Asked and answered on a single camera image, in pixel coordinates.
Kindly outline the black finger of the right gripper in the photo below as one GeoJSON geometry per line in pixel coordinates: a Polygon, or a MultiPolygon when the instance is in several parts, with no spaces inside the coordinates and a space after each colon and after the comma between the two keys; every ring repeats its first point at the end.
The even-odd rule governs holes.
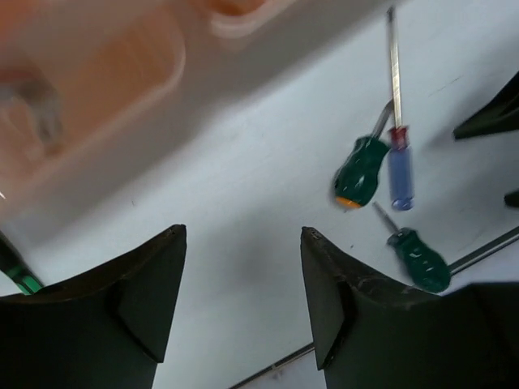
{"type": "Polygon", "coordinates": [[[518,74],[478,112],[453,130],[455,140],[518,130],[518,74]]]}

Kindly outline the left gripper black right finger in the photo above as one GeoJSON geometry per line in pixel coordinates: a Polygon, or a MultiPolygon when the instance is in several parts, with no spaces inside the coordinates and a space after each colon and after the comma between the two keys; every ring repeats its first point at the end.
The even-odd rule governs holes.
{"type": "Polygon", "coordinates": [[[330,388],[515,388],[518,285],[444,297],[394,280],[318,230],[301,234],[317,366],[330,388]]]}

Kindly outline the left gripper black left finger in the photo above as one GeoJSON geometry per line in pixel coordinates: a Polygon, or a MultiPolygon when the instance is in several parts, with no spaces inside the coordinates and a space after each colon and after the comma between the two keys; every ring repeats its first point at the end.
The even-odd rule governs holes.
{"type": "Polygon", "coordinates": [[[150,388],[186,253],[187,229],[175,224],[33,295],[2,297],[2,387],[150,388]]]}

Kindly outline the blue handled screwdriver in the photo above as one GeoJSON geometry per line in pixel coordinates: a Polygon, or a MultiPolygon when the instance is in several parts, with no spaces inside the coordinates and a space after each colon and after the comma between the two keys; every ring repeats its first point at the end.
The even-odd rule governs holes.
{"type": "Polygon", "coordinates": [[[388,48],[392,85],[392,110],[394,125],[389,131],[391,147],[389,152],[389,178],[392,208],[409,211],[414,205],[414,185],[412,180],[411,149],[408,126],[402,116],[401,74],[397,37],[396,7],[387,11],[388,48]]]}

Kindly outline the black green precision screwdriver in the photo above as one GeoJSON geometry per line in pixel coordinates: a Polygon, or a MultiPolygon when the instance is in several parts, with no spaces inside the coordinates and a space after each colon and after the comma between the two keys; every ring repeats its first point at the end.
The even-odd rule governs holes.
{"type": "Polygon", "coordinates": [[[40,279],[31,271],[7,237],[1,233],[1,271],[10,278],[25,295],[33,295],[44,288],[40,279]]]}

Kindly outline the green orange handled screwdriver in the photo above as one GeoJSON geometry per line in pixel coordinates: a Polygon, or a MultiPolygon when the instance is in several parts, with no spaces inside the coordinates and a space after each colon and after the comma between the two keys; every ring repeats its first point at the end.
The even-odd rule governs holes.
{"type": "Polygon", "coordinates": [[[389,152],[389,146],[380,139],[392,115],[392,100],[381,114],[368,135],[358,138],[344,164],[333,180],[332,196],[346,209],[365,207],[373,199],[378,185],[380,168],[389,152]]]}

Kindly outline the pink plastic toolbox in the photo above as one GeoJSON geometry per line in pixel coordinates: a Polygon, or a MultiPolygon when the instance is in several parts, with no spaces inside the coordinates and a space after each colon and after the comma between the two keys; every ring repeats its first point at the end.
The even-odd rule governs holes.
{"type": "Polygon", "coordinates": [[[281,139],[274,99],[381,1],[4,1],[1,222],[41,238],[193,143],[281,139]]]}

